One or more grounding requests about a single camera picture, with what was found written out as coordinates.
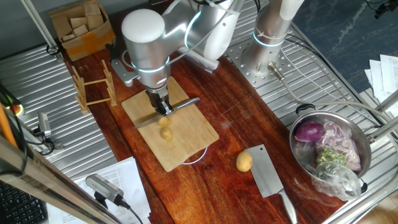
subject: potato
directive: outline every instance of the potato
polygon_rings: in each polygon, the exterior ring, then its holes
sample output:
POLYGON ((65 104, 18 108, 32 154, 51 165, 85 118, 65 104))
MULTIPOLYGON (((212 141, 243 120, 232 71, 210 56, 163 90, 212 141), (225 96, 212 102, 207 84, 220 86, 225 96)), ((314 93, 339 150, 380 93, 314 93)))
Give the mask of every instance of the potato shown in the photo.
POLYGON ((170 119, 168 119, 168 117, 164 116, 163 118, 161 118, 158 122, 158 125, 162 126, 162 127, 166 127, 170 125, 170 119))
POLYGON ((172 130, 170 128, 163 127, 160 129, 160 136, 162 136, 164 140, 169 141, 173 138, 172 130))
POLYGON ((239 153, 238 157, 236 158, 236 168, 239 171, 246 172, 251 168, 253 164, 253 158, 251 157, 249 152, 243 151, 239 153))

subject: wooden cutting board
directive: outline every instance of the wooden cutting board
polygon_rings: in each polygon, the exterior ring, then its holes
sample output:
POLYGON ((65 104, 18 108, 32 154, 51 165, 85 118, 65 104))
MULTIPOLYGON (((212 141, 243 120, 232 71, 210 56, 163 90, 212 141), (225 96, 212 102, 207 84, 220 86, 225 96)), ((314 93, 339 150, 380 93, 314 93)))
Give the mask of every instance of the wooden cutting board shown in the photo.
MULTIPOLYGON (((167 85, 171 105, 189 99, 173 77, 169 78, 167 85)), ((134 125, 155 114, 145 91, 123 101, 122 107, 134 125)), ((195 105, 178 110, 169 116, 169 119, 169 128, 173 132, 171 141, 162 139, 162 127, 157 123, 138 129, 166 172, 175 169, 189 157, 218 140, 217 132, 195 105)))

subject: cleaver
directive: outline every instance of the cleaver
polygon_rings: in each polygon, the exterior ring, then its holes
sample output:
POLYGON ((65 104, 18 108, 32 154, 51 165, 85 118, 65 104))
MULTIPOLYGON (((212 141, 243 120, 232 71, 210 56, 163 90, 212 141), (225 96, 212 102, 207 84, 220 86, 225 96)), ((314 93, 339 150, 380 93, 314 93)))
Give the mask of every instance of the cleaver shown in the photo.
POLYGON ((253 158, 253 165, 251 172, 257 187, 260 190, 261 196, 268 197, 273 194, 279 194, 284 203, 286 213, 289 216, 290 222, 297 224, 296 211, 293 204, 285 193, 284 186, 279 179, 278 173, 268 155, 267 149, 264 145, 246 149, 253 158))

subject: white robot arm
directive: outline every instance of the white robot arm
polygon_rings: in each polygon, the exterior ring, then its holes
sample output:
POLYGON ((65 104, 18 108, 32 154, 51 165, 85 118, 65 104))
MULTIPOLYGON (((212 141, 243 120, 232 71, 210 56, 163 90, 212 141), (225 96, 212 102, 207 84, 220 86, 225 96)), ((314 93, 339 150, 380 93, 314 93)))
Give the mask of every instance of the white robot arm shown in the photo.
MULTIPOLYGON (((174 110, 167 91, 170 64, 175 61, 170 61, 170 55, 178 51, 205 65, 205 70, 214 70, 218 65, 215 60, 231 42, 244 4, 243 0, 205 0, 207 5, 198 7, 195 2, 176 0, 163 15, 148 9, 136 10, 122 23, 137 79, 146 86, 152 106, 163 116, 174 110)), ((252 43, 242 55, 246 66, 266 73, 268 64, 277 64, 281 44, 302 3, 303 0, 270 0, 261 10, 252 43)))
POLYGON ((159 114, 165 116, 174 110, 167 91, 170 55, 180 49, 185 54, 196 52, 204 57, 202 61, 218 59, 231 42, 243 4, 242 0, 210 2, 197 11, 196 3, 180 0, 163 15, 140 9, 126 16, 122 33, 132 66, 159 114))

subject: stainless steel pot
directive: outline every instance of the stainless steel pot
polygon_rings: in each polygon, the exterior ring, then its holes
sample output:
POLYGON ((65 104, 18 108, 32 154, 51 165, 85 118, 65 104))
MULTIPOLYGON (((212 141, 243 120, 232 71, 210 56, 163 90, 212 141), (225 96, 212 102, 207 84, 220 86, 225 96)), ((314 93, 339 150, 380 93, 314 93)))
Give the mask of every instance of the stainless steel pot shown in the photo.
MULTIPOLYGON (((296 114, 308 108, 315 109, 315 106, 310 104, 301 105, 296 109, 296 114)), ((293 152, 294 157, 301 167, 311 176, 312 172, 315 170, 312 164, 316 164, 317 153, 313 151, 305 150, 305 143, 298 142, 295 140, 294 136, 296 134, 297 128, 302 122, 315 121, 318 123, 324 123, 325 121, 332 121, 340 126, 343 130, 351 130, 352 140, 355 142, 356 148, 358 150, 358 155, 361 160, 361 171, 356 172, 357 176, 361 178, 368 170, 371 164, 372 152, 369 144, 368 138, 362 132, 362 130, 354 123, 352 120, 334 112, 330 111, 312 111, 300 116, 296 122, 293 124, 290 130, 290 148, 293 152)))

